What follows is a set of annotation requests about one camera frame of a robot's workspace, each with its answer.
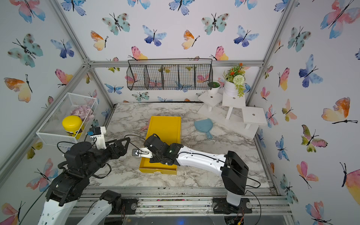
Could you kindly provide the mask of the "yellow plastic drawer box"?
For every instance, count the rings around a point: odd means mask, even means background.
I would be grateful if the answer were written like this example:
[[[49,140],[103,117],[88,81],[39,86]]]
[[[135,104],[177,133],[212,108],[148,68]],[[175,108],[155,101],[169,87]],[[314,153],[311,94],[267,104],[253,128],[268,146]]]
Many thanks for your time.
[[[181,143],[182,141],[182,119],[176,116],[152,116],[149,122],[147,136],[156,134],[161,141],[168,145]],[[167,166],[161,163],[151,163],[153,158],[142,158],[139,170],[142,173],[176,175],[177,166]]]

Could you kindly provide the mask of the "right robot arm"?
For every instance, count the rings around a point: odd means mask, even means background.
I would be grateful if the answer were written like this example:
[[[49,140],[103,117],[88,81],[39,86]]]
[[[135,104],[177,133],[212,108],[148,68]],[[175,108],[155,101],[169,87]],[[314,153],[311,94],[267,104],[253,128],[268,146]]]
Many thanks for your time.
[[[228,215],[247,210],[248,200],[242,200],[242,197],[246,193],[249,167],[234,151],[226,154],[196,151],[179,143],[168,145],[153,134],[133,155],[148,158],[150,163],[195,167],[212,172],[221,177],[227,190],[226,200],[213,200],[214,213]]]

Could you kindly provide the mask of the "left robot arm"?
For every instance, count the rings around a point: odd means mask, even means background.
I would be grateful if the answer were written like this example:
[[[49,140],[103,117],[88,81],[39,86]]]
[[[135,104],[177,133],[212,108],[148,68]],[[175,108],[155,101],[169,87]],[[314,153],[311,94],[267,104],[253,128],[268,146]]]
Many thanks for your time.
[[[130,138],[106,142],[104,149],[94,148],[90,142],[79,142],[64,154],[65,161],[58,165],[64,168],[49,186],[46,201],[39,220],[40,225],[64,225],[90,183],[90,178],[108,164],[127,153]],[[79,221],[80,225],[100,225],[111,213],[126,213],[126,204],[121,194],[107,190],[93,208]]]

